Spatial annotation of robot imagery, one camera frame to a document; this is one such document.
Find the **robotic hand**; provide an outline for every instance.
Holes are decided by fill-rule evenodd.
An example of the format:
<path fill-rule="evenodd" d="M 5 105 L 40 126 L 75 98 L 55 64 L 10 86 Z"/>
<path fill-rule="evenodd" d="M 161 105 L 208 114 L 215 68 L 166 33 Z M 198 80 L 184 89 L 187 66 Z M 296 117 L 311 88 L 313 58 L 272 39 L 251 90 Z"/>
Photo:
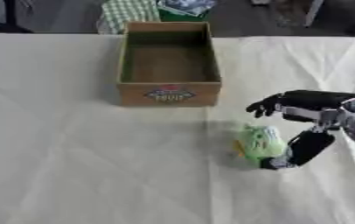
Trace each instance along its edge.
<path fill-rule="evenodd" d="M 288 143 L 288 149 L 280 157 L 262 159 L 261 168 L 276 170 L 300 166 L 335 141 L 329 130 L 344 129 L 355 136 L 355 94 L 309 90 L 274 94 L 251 104 L 247 112 L 259 118 L 281 112 L 282 117 L 294 122 L 314 123 Z"/>

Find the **cardboard box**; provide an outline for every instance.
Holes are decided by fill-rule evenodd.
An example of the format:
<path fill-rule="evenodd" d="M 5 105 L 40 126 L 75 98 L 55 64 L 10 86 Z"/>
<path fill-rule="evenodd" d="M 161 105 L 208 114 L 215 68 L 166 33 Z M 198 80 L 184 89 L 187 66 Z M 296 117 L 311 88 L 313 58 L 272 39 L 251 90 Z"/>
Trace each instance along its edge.
<path fill-rule="evenodd" d="M 208 23 L 129 23 L 117 79 L 123 106 L 214 105 L 221 78 Z"/>

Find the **white tablecloth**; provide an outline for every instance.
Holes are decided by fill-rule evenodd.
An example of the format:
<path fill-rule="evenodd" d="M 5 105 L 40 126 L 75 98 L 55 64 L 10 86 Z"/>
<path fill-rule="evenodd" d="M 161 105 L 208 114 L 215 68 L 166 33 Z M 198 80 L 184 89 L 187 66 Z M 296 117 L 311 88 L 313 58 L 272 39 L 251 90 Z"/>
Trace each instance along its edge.
<path fill-rule="evenodd" d="M 307 88 L 355 92 L 355 38 L 216 38 L 214 108 L 122 108 L 120 38 L 0 35 L 0 224 L 355 224 L 355 143 L 308 165 L 236 164 L 250 102 Z"/>

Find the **gray floor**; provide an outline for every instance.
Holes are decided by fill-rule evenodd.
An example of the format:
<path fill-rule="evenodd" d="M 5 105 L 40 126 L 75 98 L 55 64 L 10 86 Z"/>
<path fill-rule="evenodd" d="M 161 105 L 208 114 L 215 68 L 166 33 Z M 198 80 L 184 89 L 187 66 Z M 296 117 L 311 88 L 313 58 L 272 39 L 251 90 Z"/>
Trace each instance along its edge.
<path fill-rule="evenodd" d="M 95 23 L 106 0 L 33 0 L 34 12 L 19 7 L 19 23 L 35 32 L 96 33 Z M 249 0 L 219 0 L 208 20 L 217 37 L 239 36 L 343 36 L 355 23 L 355 1 L 326 0 L 310 28 L 280 27 L 269 7 L 253 7 Z M 3 4 L 0 1 L 0 20 Z"/>

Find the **box label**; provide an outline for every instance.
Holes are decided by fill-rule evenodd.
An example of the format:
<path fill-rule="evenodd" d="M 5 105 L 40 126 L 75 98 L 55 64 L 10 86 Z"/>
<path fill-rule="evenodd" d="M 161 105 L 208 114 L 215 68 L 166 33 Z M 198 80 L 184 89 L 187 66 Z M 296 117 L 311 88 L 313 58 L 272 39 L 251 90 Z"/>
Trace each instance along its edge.
<path fill-rule="evenodd" d="M 195 94 L 179 86 L 165 85 L 148 92 L 145 96 L 155 100 L 156 102 L 177 103 L 186 101 L 194 97 Z"/>

